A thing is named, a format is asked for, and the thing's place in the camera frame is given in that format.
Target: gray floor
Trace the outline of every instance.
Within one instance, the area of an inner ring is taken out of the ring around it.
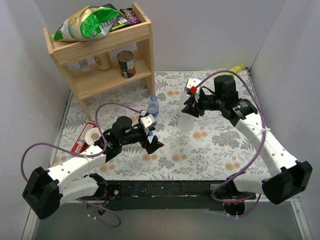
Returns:
[[[44,220],[37,220],[34,240],[299,240],[302,239],[290,202],[260,202],[238,220],[206,209],[123,210],[119,228],[87,217],[82,203],[67,203]],[[104,218],[116,223],[105,214]]]

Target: wooden shelf board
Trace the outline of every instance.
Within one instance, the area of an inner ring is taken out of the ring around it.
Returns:
[[[81,69],[73,71],[72,78],[78,91],[79,98],[81,100],[87,99],[94,95],[150,76],[152,72],[138,52],[133,51],[133,55],[135,75],[131,78],[122,77],[117,57],[111,58],[112,67],[105,71],[99,70],[96,64],[90,65],[89,72],[83,72]]]
[[[107,36],[91,40],[77,41],[70,43],[56,43],[53,53],[62,65],[77,62],[79,59],[86,59],[96,54],[108,52],[119,48],[119,45],[129,45],[140,41],[141,38],[149,37],[149,24],[143,22],[137,25],[122,28],[116,31],[109,32]]]

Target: cable tie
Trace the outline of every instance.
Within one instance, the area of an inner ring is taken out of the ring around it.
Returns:
[[[83,154],[83,157],[89,162],[89,158],[87,157],[87,154]]]
[[[271,129],[270,128],[261,128],[261,132],[263,133],[263,132],[270,132],[271,131]]]

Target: wooden shelf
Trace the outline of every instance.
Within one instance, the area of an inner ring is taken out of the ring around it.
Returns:
[[[100,39],[78,42],[54,41],[50,30],[47,27],[43,29],[48,52],[52,60],[90,121],[92,116],[86,102],[89,97],[138,79],[144,80],[152,95],[156,94],[152,23],[136,2],[131,7],[141,23],[109,32],[107,36]],[[121,76],[116,57],[111,59],[112,67],[105,71],[99,70],[96,64],[90,65],[89,72],[82,72],[81,69],[71,71],[68,67],[70,63],[132,43],[136,43],[137,50],[133,52],[135,75],[131,78]]]
[[[131,78],[125,78],[121,75],[117,57],[111,58],[112,67],[105,71],[99,70],[96,64],[90,65],[89,72],[83,72],[81,69],[73,71],[72,77],[79,98],[87,99],[124,84],[150,76],[152,73],[138,51],[134,51],[133,56],[135,75]]]

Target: red box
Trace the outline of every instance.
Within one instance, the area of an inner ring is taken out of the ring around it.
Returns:
[[[86,125],[84,126],[84,129],[82,130],[80,136],[78,137],[75,144],[73,145],[71,152],[79,154],[79,153],[82,153],[84,150],[86,150],[88,147],[88,144],[85,141],[86,133],[90,129],[93,129],[96,127],[97,127],[97,125],[95,123],[87,122]]]

